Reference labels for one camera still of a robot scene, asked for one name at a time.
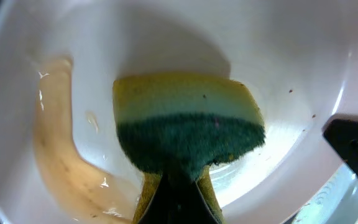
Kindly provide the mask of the yellow green sponge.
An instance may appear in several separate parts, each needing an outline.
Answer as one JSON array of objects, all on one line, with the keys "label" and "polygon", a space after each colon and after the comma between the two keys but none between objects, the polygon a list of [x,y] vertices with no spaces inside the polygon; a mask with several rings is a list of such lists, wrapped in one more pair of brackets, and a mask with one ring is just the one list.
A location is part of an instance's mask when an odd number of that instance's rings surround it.
[{"label": "yellow green sponge", "polygon": [[166,175],[174,190],[265,142],[253,96],[228,78],[190,72],[129,76],[114,81],[112,96],[124,154],[143,174]]}]

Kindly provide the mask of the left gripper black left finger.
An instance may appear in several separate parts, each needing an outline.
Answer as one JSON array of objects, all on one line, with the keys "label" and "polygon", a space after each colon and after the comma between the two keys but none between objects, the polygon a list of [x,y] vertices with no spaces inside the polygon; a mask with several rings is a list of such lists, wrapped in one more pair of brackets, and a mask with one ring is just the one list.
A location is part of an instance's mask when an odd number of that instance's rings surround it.
[{"label": "left gripper black left finger", "polygon": [[166,175],[145,173],[137,202],[137,223],[219,224],[219,203],[209,170],[182,190],[172,189]]}]

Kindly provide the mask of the light blue plate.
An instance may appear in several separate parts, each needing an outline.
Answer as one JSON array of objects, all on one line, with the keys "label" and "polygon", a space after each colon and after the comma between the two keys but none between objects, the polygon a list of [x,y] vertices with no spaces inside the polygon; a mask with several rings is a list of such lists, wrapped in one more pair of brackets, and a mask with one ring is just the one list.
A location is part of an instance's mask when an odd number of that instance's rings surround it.
[{"label": "light blue plate", "polygon": [[358,219],[358,178],[343,164],[290,224],[346,224]]}]

